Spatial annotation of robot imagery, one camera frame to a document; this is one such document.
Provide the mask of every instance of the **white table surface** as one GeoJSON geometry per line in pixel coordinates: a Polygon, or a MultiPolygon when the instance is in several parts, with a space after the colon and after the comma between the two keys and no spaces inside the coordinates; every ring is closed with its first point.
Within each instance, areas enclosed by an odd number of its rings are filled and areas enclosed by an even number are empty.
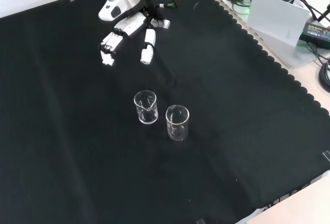
{"type": "MultiPolygon", "coordinates": [[[[330,4],[330,0],[307,0],[312,6],[315,8],[319,7],[320,11],[326,10],[326,6],[330,4]]],[[[226,5],[223,5],[225,9],[227,9],[232,16],[235,18],[235,14],[231,11],[226,5]]],[[[239,18],[236,18],[238,23],[242,25],[244,29],[246,29],[250,34],[252,34],[256,40],[259,41],[259,44],[263,47],[265,51],[272,57],[274,57],[275,61],[279,62],[283,68],[287,69],[289,74],[293,75],[297,81],[299,81],[303,87],[305,87],[311,95],[314,96],[315,100],[320,102],[321,107],[327,109],[330,112],[330,93],[323,90],[318,82],[318,74],[320,71],[320,66],[317,62],[311,62],[308,65],[298,68],[291,69],[287,67],[281,59],[275,55],[250,28],[246,26],[246,24],[241,21],[239,18]]],[[[321,22],[323,25],[327,25],[326,21],[321,22]]]]}
{"type": "Polygon", "coordinates": [[[262,212],[247,224],[329,224],[330,175],[262,212]]]}

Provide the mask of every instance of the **table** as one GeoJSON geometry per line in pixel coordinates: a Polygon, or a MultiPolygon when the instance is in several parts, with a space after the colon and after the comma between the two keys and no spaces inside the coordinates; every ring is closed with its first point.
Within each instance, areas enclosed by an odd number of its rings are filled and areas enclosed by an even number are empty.
{"type": "Polygon", "coordinates": [[[330,223],[330,175],[285,199],[247,224],[330,223]]]}
{"type": "Polygon", "coordinates": [[[109,68],[104,1],[0,20],[3,223],[235,223],[327,170],[328,113],[218,3],[177,0],[153,63],[140,63],[141,33],[109,68]],[[169,139],[165,118],[138,121],[142,89],[160,117],[189,109],[185,142],[169,139]]]}

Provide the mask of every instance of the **black power supply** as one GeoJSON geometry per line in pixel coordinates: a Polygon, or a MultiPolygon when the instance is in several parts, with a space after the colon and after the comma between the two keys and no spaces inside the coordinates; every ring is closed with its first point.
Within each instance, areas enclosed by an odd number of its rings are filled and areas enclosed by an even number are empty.
{"type": "Polygon", "coordinates": [[[300,40],[316,44],[318,47],[330,49],[330,29],[312,23],[306,23],[300,40]]]}

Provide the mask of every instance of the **scalloped edge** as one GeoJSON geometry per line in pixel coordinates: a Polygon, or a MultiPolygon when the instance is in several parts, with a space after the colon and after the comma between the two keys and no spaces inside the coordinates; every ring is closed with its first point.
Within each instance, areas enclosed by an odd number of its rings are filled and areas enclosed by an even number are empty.
{"type": "Polygon", "coordinates": [[[248,30],[244,29],[242,27],[242,25],[240,25],[238,23],[238,20],[235,19],[234,16],[231,15],[229,13],[229,11],[226,10],[220,4],[219,1],[217,1],[217,0],[212,0],[212,1],[216,2],[217,4],[219,4],[219,7],[222,8],[222,11],[226,15],[228,15],[229,18],[231,18],[234,21],[233,22],[234,25],[236,25],[237,28],[239,28],[240,30],[242,30],[243,35],[246,36],[247,39],[252,40],[252,42],[254,42],[263,53],[266,53],[266,59],[269,60],[269,61],[271,61],[277,67],[277,69],[279,70],[279,73],[280,74],[283,74],[283,75],[286,75],[289,82],[291,81],[295,85],[298,85],[300,87],[300,90],[302,91],[302,93],[305,94],[308,98],[310,98],[310,100],[312,100],[312,104],[314,105],[314,107],[316,107],[317,109],[319,109],[320,110],[320,113],[323,114],[323,115],[326,115],[329,118],[329,120],[330,120],[330,112],[329,112],[329,110],[323,108],[322,105],[321,105],[321,103],[319,101],[315,100],[315,97],[312,94],[308,93],[307,88],[303,87],[302,84],[301,84],[301,82],[295,80],[294,75],[289,74],[288,70],[282,67],[282,64],[280,64],[279,62],[275,61],[275,58],[274,57],[269,56],[268,55],[268,52],[263,49],[263,47],[260,44],[260,42],[257,39],[255,39],[255,37],[252,34],[250,34],[248,30]]]}

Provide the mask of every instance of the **black tablecloth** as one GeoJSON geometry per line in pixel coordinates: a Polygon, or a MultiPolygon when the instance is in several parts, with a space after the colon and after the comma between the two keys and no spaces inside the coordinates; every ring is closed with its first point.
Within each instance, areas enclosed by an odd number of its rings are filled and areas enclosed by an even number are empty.
{"type": "Polygon", "coordinates": [[[177,0],[152,64],[140,33],[114,67],[104,2],[0,20],[1,223],[235,223],[328,169],[328,112],[214,0],[177,0]],[[133,104],[143,89],[153,125],[133,104]],[[167,136],[171,104],[190,110],[184,142],[167,136]]]}

